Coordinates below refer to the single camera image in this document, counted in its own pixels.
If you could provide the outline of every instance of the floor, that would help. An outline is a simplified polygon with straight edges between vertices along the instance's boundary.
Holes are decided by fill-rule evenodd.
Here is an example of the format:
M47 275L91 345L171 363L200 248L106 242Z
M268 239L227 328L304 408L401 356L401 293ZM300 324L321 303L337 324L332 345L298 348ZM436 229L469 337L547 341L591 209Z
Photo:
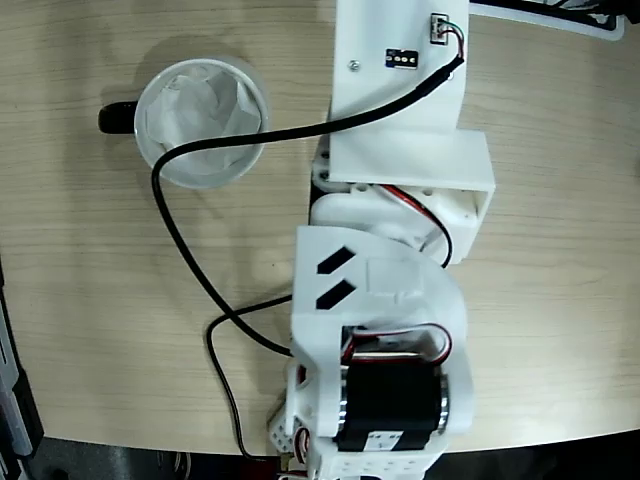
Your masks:
M562 444L444 455L425 480L560 480L639 477L640 431ZM191 455L189 480L274 479L277 462ZM29 463L32 480L184 480L186 456L44 439Z

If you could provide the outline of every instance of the tissue paper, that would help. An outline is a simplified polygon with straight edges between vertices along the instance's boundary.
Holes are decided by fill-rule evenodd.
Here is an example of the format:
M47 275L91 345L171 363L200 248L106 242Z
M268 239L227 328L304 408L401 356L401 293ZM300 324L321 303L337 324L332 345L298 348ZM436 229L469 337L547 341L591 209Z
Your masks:
M149 137L164 150L205 138L256 133L260 110L245 85L215 65L189 67L173 78L147 107ZM192 175L228 168L253 147L193 152L172 161Z

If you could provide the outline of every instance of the table surface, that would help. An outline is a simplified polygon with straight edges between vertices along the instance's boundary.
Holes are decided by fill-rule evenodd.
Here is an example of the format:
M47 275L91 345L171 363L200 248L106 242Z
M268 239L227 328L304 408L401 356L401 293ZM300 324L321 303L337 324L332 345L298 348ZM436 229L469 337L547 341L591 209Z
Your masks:
M0 248L18 350L48 436L236 452L203 345L219 314L179 257L133 138L102 105L186 58L264 75L274 127L325 118L333 0L15 0L0 18ZM640 28L609 43L471 19L461 126L487 133L498 189L470 258L473 430L455 450L640 427ZM266 149L216 191L167 187L236 306L290 289L315 140ZM250 317L288 339L286 307ZM217 346L247 444L264 452L284 360L233 326Z

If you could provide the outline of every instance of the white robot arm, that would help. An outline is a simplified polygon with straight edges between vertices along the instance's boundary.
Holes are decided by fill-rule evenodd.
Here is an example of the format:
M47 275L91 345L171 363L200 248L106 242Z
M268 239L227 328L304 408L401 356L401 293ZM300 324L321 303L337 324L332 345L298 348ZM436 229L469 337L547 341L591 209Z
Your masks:
M447 22L467 31L468 0L338 0L331 118L449 62ZM465 76L320 141L311 225L297 232L294 359L269 426L310 479L421 479L471 425L466 309L441 265L467 256L495 180L484 134L457 129Z

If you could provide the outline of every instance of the mug handle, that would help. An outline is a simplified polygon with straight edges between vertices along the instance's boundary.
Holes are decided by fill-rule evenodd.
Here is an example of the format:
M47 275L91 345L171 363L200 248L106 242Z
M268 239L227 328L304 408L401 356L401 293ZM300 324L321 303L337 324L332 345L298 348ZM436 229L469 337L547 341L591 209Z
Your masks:
M98 128L102 133L133 134L133 119L138 102L117 102L107 105L98 114Z

